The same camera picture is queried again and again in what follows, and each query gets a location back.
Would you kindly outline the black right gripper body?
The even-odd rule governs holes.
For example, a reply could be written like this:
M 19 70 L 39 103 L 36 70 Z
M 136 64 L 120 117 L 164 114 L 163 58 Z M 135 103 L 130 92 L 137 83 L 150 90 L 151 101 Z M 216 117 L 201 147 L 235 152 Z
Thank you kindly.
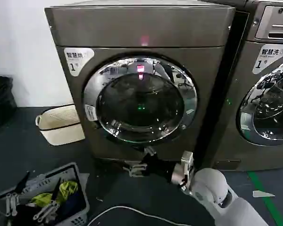
M 146 164 L 145 170 L 142 171 L 143 176 L 156 174 L 163 177 L 167 182 L 170 182 L 177 162 L 159 159 L 157 154 L 147 154 L 142 159 L 141 164 Z

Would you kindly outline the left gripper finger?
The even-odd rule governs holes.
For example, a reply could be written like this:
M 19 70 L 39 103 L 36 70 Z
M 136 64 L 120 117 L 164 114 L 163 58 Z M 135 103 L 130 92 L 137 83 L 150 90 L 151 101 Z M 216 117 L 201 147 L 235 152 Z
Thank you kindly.
M 19 196 L 26 187 L 29 176 L 30 172 L 27 171 L 26 175 L 17 183 L 15 189 L 6 194 L 6 216 L 17 215 L 17 205 L 20 204 Z
M 59 192 L 60 182 L 61 182 L 61 178 L 59 178 L 54 188 L 50 203 L 44 206 L 37 214 L 35 214 L 34 220 L 36 220 L 37 222 L 42 222 L 48 215 L 53 213 L 59 207 L 59 203 L 56 201 L 56 199 Z

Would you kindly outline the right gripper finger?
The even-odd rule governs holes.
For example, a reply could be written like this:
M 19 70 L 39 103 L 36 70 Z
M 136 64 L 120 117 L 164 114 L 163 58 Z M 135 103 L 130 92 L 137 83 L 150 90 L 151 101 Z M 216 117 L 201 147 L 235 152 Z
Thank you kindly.
M 123 167 L 123 170 L 127 171 L 130 177 L 144 177 L 144 171 L 146 169 L 147 164 L 136 164 Z
M 153 147 L 151 147 L 151 146 L 146 146 L 145 148 L 144 148 L 144 156 L 150 156 L 150 157 L 152 157 L 152 156 L 154 156 L 154 155 L 156 155 L 157 153 L 156 153 L 156 151 L 154 150 L 154 148 Z

